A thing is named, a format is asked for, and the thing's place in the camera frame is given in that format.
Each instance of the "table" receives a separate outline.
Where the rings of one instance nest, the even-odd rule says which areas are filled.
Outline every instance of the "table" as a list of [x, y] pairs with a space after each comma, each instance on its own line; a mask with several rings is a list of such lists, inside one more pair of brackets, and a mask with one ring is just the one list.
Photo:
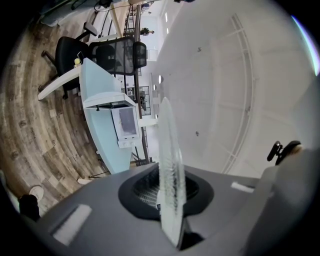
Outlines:
[[[38, 99], [42, 100], [66, 82], [79, 77], [81, 100], [105, 92], [121, 92], [121, 83], [113, 75], [85, 58], [83, 64], [58, 77], [42, 92]], [[111, 174], [126, 171], [130, 167], [132, 148], [119, 148], [118, 138], [110, 109], [83, 108], [87, 125], [94, 144], [103, 162]]]

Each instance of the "chair armrest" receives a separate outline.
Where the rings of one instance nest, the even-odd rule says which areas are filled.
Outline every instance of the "chair armrest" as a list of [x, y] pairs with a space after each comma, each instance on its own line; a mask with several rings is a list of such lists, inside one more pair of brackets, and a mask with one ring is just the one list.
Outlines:
[[83, 29], [94, 36], [98, 35], [98, 31], [96, 30], [96, 28], [88, 22], [85, 22], [83, 24]]

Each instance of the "white ceiling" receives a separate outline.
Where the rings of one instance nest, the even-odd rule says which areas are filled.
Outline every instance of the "white ceiling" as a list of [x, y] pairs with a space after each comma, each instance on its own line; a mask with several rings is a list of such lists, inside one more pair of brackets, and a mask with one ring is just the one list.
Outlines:
[[255, 87], [248, 134], [229, 173], [259, 177], [272, 164], [266, 158], [276, 140], [299, 139], [290, 113], [314, 78], [295, 24], [264, 0], [197, 0], [180, 4], [175, 19], [171, 9], [164, 7], [170, 23], [161, 23], [169, 34], [153, 74], [164, 77], [158, 88], [171, 102], [183, 163], [221, 172], [244, 122], [248, 67], [238, 35], [226, 37], [235, 31], [236, 13]]

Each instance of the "black pants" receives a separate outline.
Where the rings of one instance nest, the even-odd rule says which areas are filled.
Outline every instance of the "black pants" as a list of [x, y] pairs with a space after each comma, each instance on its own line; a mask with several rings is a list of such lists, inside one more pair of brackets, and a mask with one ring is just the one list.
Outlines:
[[19, 199], [20, 214], [35, 222], [40, 219], [38, 200], [33, 194], [25, 194]]

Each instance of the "black office chair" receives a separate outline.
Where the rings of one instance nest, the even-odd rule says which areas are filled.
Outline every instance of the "black office chair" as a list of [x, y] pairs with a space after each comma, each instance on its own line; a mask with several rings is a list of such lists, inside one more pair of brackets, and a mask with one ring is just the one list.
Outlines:
[[[41, 56], [47, 56], [56, 67], [58, 77], [74, 68], [75, 59], [80, 52], [84, 58], [89, 58], [113, 75], [133, 76], [136, 69], [147, 65], [147, 47], [144, 43], [135, 42], [133, 37], [127, 36], [87, 45], [80, 39], [89, 34], [96, 36], [98, 32], [87, 22], [83, 29], [86, 31], [77, 38], [63, 36], [59, 39], [55, 59], [47, 51], [42, 52]], [[65, 83], [63, 99], [68, 98], [68, 91], [78, 88], [79, 85], [78, 77]]]

